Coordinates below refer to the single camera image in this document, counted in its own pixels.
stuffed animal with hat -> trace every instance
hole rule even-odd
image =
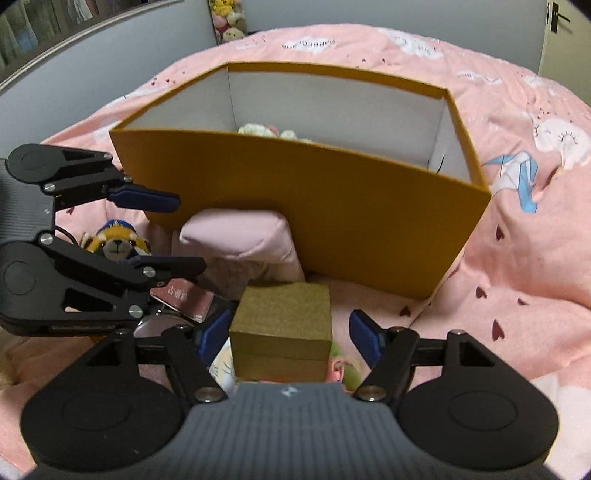
[[[135,228],[124,220],[110,220],[94,236],[85,233],[80,246],[117,262],[137,255],[151,255],[150,243],[140,238]]]

open cardboard box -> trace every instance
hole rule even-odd
[[[314,144],[238,135],[246,123]],[[228,63],[166,93],[111,138],[126,174],[176,192],[180,229],[210,207],[288,219],[303,267],[428,297],[491,194],[451,94],[344,67]]]

gold box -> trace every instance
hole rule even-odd
[[[230,343],[241,381],[325,381],[332,345],[328,287],[247,287],[232,320]]]
[[[314,144],[236,133],[246,123]],[[138,183],[180,195],[180,229],[212,207],[289,221],[305,269],[428,297],[491,194],[451,94],[361,69],[229,63],[179,86],[111,131]]]

gray wall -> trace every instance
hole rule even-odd
[[[318,23],[389,27],[538,71],[546,0],[246,0],[249,30]]]
[[[0,158],[40,142],[215,45],[205,0],[154,4],[65,46],[0,90]]]
[[[546,0],[246,0],[245,11],[250,30],[377,25],[441,38],[536,72],[545,5]],[[0,90],[0,157],[59,132],[214,44],[206,0],[164,4],[87,34]]]

pink bed sheet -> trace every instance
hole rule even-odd
[[[317,25],[259,33],[180,60],[47,143],[116,155],[108,131],[117,122],[195,75],[241,60],[371,69],[452,92],[494,196],[436,295],[416,302],[315,280],[330,286],[335,339],[360,369],[346,330],[354,308],[421,336],[468,331],[552,399],[561,427],[547,464],[563,478],[582,478],[591,469],[591,109],[529,70],[439,40]],[[58,220],[80,237],[112,218],[136,225],[157,251],[170,249],[170,235],[141,212],[108,202],[62,212]],[[84,339],[32,339],[12,350],[20,383],[0,392],[0,456],[20,470],[34,465],[18,433],[22,405],[88,346]],[[434,374],[419,372],[417,381]]]

